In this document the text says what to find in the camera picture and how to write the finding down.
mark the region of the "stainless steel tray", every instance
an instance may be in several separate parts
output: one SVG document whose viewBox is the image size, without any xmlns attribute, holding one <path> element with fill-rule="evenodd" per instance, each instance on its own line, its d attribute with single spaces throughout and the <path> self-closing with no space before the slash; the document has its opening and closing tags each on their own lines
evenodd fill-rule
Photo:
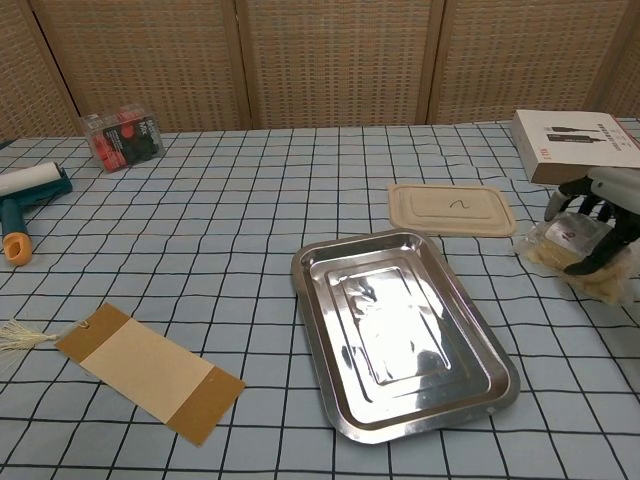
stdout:
<svg viewBox="0 0 640 480">
<path fill-rule="evenodd" d="M 292 261 L 327 415 L 379 443 L 490 415 L 518 372 L 433 242 L 392 230 Z"/>
</svg>

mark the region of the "paper tag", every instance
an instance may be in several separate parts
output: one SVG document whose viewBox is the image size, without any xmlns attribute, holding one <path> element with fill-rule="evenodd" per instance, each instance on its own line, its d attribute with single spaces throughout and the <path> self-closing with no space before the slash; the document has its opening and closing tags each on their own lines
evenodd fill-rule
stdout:
<svg viewBox="0 0 640 480">
<path fill-rule="evenodd" d="M 241 380 L 109 304 L 56 347 L 196 445 L 244 389 Z"/>
</svg>

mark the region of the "tray rim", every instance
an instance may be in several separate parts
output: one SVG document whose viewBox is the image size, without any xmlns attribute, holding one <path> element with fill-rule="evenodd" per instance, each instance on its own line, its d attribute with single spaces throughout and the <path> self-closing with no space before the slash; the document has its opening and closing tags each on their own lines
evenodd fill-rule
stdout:
<svg viewBox="0 0 640 480">
<path fill-rule="evenodd" d="M 305 268 L 302 266 L 301 260 L 304 256 L 314 250 L 320 250 L 322 248 L 338 245 L 346 245 L 350 243 L 371 241 L 377 238 L 403 234 L 415 235 L 419 237 L 427 246 L 433 260 L 437 263 L 438 267 L 441 269 L 442 273 L 447 279 L 447 290 L 452 291 L 451 293 L 458 297 L 457 300 L 461 300 L 463 302 L 463 305 L 468 310 L 468 313 L 472 315 L 472 317 L 476 320 L 477 328 L 480 329 L 481 333 L 487 338 L 491 347 L 495 350 L 496 359 L 502 365 L 507 374 L 508 386 L 500 397 L 485 403 L 472 404 L 461 409 L 440 413 L 436 416 L 421 417 L 410 422 L 388 425 L 379 429 L 363 429 L 358 427 L 357 425 L 350 423 L 340 409 L 338 396 L 344 396 L 344 392 L 336 391 L 336 388 L 334 388 L 334 384 L 331 381 L 331 369 L 325 355 L 325 349 L 322 345 L 318 319 L 313 313 L 312 303 L 309 298 L 309 292 L 305 283 Z M 495 411 L 501 410 L 512 404 L 520 393 L 520 375 L 515 365 L 507 355 L 506 351 L 504 350 L 496 336 L 491 331 L 491 327 L 489 327 L 480 311 L 470 299 L 462 283 L 455 275 L 455 272 L 453 272 L 449 264 L 446 262 L 444 256 L 436 248 L 433 240 L 431 240 L 423 232 L 407 228 L 391 229 L 372 234 L 358 235 L 344 239 L 327 240 L 323 242 L 313 243 L 302 247 L 295 253 L 291 260 L 291 274 L 294 288 L 300 300 L 299 303 L 301 307 L 302 318 L 306 327 L 305 330 L 307 332 L 307 339 L 309 341 L 311 356 L 313 359 L 313 364 L 320 386 L 320 393 L 322 396 L 325 411 L 327 413 L 327 417 L 329 418 L 331 424 L 336 428 L 336 430 L 338 430 L 347 438 L 350 438 L 351 440 L 359 443 L 377 444 L 394 440 L 396 438 L 413 435 L 416 433 L 437 430 L 446 426 L 455 425 L 472 419 L 491 415 Z M 407 432 L 406 427 L 409 425 L 411 426 L 411 431 Z"/>
</svg>

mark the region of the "tag tassel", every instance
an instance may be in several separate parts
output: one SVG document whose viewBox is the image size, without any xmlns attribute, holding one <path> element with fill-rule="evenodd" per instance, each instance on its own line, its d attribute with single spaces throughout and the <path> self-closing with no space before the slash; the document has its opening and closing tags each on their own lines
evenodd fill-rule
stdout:
<svg viewBox="0 0 640 480">
<path fill-rule="evenodd" d="M 31 350 L 42 342 L 57 340 L 60 334 L 48 335 L 29 330 L 14 319 L 0 327 L 0 352 Z"/>
</svg>

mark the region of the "plastic box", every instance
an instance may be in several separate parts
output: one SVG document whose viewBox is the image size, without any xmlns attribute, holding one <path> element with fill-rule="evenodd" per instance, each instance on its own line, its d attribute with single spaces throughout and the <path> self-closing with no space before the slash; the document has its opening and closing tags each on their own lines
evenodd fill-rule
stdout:
<svg viewBox="0 0 640 480">
<path fill-rule="evenodd" d="M 164 155 L 155 116 L 132 104 L 81 119 L 93 157 L 107 172 Z"/>
</svg>

